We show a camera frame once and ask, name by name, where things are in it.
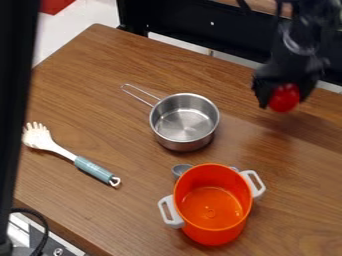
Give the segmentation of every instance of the spatula handle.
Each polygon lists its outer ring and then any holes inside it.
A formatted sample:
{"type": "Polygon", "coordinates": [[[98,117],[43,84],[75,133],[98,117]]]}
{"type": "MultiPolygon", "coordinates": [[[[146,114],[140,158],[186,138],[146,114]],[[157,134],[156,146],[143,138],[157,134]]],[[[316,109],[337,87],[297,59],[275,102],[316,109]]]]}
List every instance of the spatula handle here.
{"type": "Polygon", "coordinates": [[[102,168],[101,166],[92,163],[84,157],[78,156],[75,160],[75,166],[82,171],[90,174],[91,176],[97,178],[98,180],[113,187],[118,187],[121,183],[120,178],[116,177],[113,173],[102,168]]]}

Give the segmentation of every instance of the red object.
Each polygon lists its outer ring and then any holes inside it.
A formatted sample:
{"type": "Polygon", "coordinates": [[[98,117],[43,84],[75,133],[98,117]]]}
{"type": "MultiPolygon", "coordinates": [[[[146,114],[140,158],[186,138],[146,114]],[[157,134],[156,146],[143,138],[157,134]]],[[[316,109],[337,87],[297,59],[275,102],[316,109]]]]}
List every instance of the red object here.
{"type": "Polygon", "coordinates": [[[40,11],[55,15],[73,2],[75,0],[41,0],[40,11]]]}
{"type": "Polygon", "coordinates": [[[188,170],[176,183],[173,195],[185,222],[184,233],[204,245],[222,245],[237,238],[253,202],[244,178],[219,164],[188,170]]]}
{"type": "Polygon", "coordinates": [[[293,110],[300,101],[298,86],[286,84],[278,87],[269,102],[269,106],[276,112],[289,112],[293,110]]]}

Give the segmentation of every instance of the black frame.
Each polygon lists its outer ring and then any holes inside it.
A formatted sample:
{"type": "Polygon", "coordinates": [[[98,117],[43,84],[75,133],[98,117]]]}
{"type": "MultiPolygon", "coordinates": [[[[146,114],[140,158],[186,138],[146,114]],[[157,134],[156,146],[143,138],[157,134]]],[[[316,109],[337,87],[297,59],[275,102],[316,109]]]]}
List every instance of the black frame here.
{"type": "Polygon", "coordinates": [[[0,255],[8,251],[7,226],[17,176],[22,126],[31,78],[39,0],[0,5],[0,255]]]}
{"type": "MultiPolygon", "coordinates": [[[[143,36],[155,32],[261,63],[270,57],[276,30],[273,15],[248,15],[239,7],[210,0],[117,0],[117,4],[122,30],[143,36]]],[[[342,84],[341,46],[339,32],[320,51],[332,63],[325,80],[337,84],[342,84]]]]}

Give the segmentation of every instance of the teal handle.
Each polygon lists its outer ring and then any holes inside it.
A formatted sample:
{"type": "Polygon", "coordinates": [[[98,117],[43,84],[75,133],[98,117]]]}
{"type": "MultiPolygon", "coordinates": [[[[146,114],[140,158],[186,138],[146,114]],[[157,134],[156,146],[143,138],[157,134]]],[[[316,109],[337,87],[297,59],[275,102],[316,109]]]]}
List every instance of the teal handle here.
{"type": "Polygon", "coordinates": [[[110,181],[114,177],[113,173],[107,171],[106,169],[92,163],[91,161],[81,156],[78,156],[76,158],[75,166],[106,184],[110,184],[110,181]]]}

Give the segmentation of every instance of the stainless steel pan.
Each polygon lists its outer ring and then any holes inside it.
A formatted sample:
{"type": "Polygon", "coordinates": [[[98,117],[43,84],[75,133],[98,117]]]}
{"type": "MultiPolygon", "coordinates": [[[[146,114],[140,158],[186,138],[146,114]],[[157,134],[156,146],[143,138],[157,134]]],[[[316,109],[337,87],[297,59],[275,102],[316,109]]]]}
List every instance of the stainless steel pan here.
{"type": "Polygon", "coordinates": [[[121,89],[152,107],[150,126],[162,146],[175,151],[193,151],[212,140],[220,113],[207,98],[193,93],[178,93],[159,99],[130,84],[123,85],[121,89]],[[158,100],[158,103],[153,105],[126,90],[126,87],[138,90],[158,100]]]}

